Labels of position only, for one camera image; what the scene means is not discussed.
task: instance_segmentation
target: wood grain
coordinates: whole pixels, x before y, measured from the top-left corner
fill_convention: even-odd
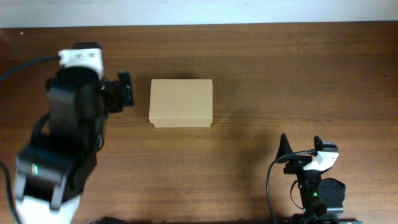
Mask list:
[[[0,73],[86,41],[103,46],[108,78],[131,71],[136,105],[111,115],[73,223],[266,219],[266,171],[282,133],[294,151],[311,149],[315,135],[340,148],[324,178],[347,186],[342,217],[398,219],[397,22],[3,29],[0,37]],[[0,156],[12,173],[56,71],[49,62],[0,83]],[[154,129],[152,78],[213,79],[213,127]],[[295,177],[282,168],[270,193],[277,215],[290,217],[300,212],[289,198]],[[0,222],[13,223],[3,183]]]

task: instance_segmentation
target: white wall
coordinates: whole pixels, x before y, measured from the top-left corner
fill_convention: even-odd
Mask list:
[[[0,27],[398,20],[398,0],[0,0]]]

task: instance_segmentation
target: box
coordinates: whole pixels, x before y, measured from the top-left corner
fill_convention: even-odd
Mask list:
[[[213,122],[213,81],[153,79],[149,121],[155,128],[210,127]]]

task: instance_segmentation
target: cable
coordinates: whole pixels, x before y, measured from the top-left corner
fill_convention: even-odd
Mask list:
[[[44,58],[39,58],[39,59],[35,59],[35,60],[31,60],[30,62],[26,62],[23,63],[22,65],[19,65],[13,69],[11,69],[10,71],[6,72],[4,75],[0,76],[0,82],[3,81],[5,78],[7,78],[9,75],[18,72],[19,70],[29,67],[31,65],[35,65],[37,63],[42,63],[42,62],[46,62],[49,60],[60,60],[59,56],[54,56],[54,57],[44,57]]]
[[[298,182],[297,180],[293,181],[292,187],[290,188],[290,199],[292,199],[292,202],[294,203],[294,205],[295,205],[297,208],[303,210],[302,207],[298,206],[298,205],[294,202],[293,197],[292,197],[292,191],[293,191],[294,185],[296,185],[297,182]]]
[[[284,156],[279,157],[278,159],[274,160],[274,161],[271,163],[271,165],[269,166],[269,168],[268,168],[268,173],[267,173],[267,182],[266,182],[266,194],[267,194],[267,203],[268,203],[269,213],[270,213],[271,216],[272,216],[272,220],[273,220],[274,224],[278,224],[278,223],[276,222],[276,217],[275,217],[274,211],[272,210],[271,202],[270,202],[270,200],[269,200],[269,177],[271,176],[271,169],[272,169],[272,167],[273,167],[274,164],[277,163],[280,159],[285,159],[285,158],[287,158],[287,157],[295,156],[295,155],[300,155],[300,154],[313,154],[314,152],[316,152],[316,151],[310,150],[310,151],[293,152],[293,153],[291,153],[291,154],[288,154],[288,155],[284,155]]]
[[[4,177],[6,178],[7,199],[8,199],[8,205],[10,206],[11,213],[15,218],[15,222],[17,224],[22,224],[21,219],[18,216],[17,210],[15,209],[14,199],[12,199],[10,173],[8,172],[7,167],[2,163],[2,161],[0,161],[0,167],[3,169]]]

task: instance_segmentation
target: robotic arm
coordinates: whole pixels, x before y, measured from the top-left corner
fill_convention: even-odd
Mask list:
[[[47,82],[49,113],[17,157],[14,193],[23,224],[71,222],[103,147],[108,115],[134,104],[128,72],[118,81],[103,79],[98,44],[75,44],[59,56],[62,68]]]

